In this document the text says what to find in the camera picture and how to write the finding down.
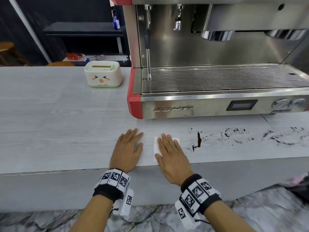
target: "marble floor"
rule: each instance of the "marble floor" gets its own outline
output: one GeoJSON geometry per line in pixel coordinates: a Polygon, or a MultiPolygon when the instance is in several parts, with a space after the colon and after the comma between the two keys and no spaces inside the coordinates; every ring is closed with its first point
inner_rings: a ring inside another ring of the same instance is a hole
{"type": "MultiPolygon", "coordinates": [[[[284,188],[255,192],[227,201],[258,232],[309,231],[309,205],[284,188]]],[[[81,210],[0,214],[0,232],[67,232],[81,210]]],[[[187,231],[173,205],[133,207],[127,217],[111,216],[105,232],[187,231]]],[[[213,232],[203,224],[196,232],[213,232]]]]}

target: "wooden stool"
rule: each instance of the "wooden stool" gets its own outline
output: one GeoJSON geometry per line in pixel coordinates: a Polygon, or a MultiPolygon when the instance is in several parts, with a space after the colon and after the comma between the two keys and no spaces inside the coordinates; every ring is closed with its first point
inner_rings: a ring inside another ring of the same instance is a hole
{"type": "Polygon", "coordinates": [[[12,42],[0,42],[1,66],[30,66],[28,60],[16,49],[12,42]]]}
{"type": "Polygon", "coordinates": [[[61,62],[54,62],[54,63],[50,63],[47,64],[46,66],[56,66],[56,67],[62,67],[62,66],[66,66],[66,67],[72,67],[75,66],[74,63],[72,62],[68,62],[68,61],[61,61],[61,62]]]}

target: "hand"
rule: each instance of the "hand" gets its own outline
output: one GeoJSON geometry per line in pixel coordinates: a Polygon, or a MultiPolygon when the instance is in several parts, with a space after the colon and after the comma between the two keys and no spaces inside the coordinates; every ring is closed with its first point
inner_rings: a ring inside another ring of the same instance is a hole
{"type": "Polygon", "coordinates": [[[179,143],[172,140],[168,134],[162,134],[162,139],[158,138],[159,149],[162,157],[155,154],[161,172],[165,178],[172,184],[181,186],[181,184],[194,173],[187,156],[183,153],[179,143]]]}
{"type": "Polygon", "coordinates": [[[143,150],[143,143],[139,143],[136,151],[134,147],[143,136],[143,132],[136,135],[137,128],[129,129],[126,134],[121,134],[114,148],[109,168],[118,168],[128,173],[135,168],[143,150]]]}

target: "white wooden countertop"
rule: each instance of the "white wooden countertop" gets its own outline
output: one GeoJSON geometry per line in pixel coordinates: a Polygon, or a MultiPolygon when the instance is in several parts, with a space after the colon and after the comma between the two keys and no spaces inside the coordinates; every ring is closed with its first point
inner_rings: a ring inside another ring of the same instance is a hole
{"type": "Polygon", "coordinates": [[[83,67],[0,68],[0,174],[107,168],[118,136],[144,132],[138,166],[157,165],[170,133],[191,163],[309,156],[309,113],[137,120],[118,88],[91,88],[83,67]],[[197,146],[197,133],[202,139],[197,146]]]}

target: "red side panel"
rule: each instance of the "red side panel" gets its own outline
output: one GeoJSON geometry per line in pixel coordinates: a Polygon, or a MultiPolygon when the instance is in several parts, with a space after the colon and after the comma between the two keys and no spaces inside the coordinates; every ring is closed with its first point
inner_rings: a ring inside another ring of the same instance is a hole
{"type": "Polygon", "coordinates": [[[132,0],[111,0],[115,5],[132,5],[132,0]]]}
{"type": "Polygon", "coordinates": [[[135,68],[131,68],[127,102],[130,114],[137,119],[142,119],[143,115],[141,113],[141,95],[133,94],[134,75],[135,68]]]}

